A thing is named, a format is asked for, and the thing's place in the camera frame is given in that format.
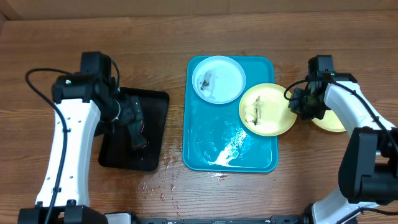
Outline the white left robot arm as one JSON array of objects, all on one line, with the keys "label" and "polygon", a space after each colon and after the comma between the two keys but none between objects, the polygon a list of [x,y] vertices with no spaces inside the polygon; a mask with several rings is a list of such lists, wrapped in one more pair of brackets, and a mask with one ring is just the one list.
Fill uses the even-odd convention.
[{"label": "white left robot arm", "polygon": [[79,72],[59,70],[48,99],[55,129],[45,180],[34,208],[22,208],[18,223],[135,223],[131,212],[103,214],[90,208],[88,174],[94,137],[126,128],[133,147],[146,140],[144,115],[137,96],[120,90],[114,60],[101,52],[84,52]]}]

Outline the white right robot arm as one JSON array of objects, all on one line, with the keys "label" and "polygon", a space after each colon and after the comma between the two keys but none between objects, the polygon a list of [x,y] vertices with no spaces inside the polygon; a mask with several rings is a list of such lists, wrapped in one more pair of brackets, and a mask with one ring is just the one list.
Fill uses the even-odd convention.
[{"label": "white right robot arm", "polygon": [[331,55],[308,61],[305,88],[286,96],[291,112],[302,120],[323,119],[332,110],[349,135],[339,172],[338,187],[310,204],[295,223],[357,223],[364,212],[396,216],[380,210],[397,200],[397,128],[384,119],[362,94],[357,79],[334,69]]}]

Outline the green scouring sponge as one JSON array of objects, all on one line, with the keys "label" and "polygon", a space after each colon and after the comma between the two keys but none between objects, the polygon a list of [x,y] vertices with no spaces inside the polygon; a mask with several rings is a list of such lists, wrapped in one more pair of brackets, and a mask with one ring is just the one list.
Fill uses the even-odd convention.
[{"label": "green scouring sponge", "polygon": [[142,132],[144,130],[143,120],[132,122],[127,126],[127,128],[131,136],[132,149],[141,149],[147,145],[148,141],[142,135]]}]

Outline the light blue plate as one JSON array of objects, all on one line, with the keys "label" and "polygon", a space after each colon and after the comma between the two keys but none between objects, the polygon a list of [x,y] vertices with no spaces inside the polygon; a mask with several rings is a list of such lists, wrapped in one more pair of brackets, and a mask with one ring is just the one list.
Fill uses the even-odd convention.
[{"label": "light blue plate", "polygon": [[231,57],[211,56],[194,68],[192,86],[201,99],[212,104],[227,104],[243,92],[246,74],[242,66]]}]

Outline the yellow plate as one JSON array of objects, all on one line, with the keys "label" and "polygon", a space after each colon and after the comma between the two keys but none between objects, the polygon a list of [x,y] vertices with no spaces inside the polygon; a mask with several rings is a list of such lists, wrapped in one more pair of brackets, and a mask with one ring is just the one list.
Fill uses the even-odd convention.
[{"label": "yellow plate", "polygon": [[297,115],[288,108],[285,88],[274,83],[258,84],[244,93],[239,117],[248,130],[260,136],[278,136],[288,131]]},{"label": "yellow plate", "polygon": [[341,121],[338,119],[337,115],[332,110],[326,110],[322,119],[313,118],[312,122],[316,124],[319,128],[334,133],[340,133],[346,131]]}]

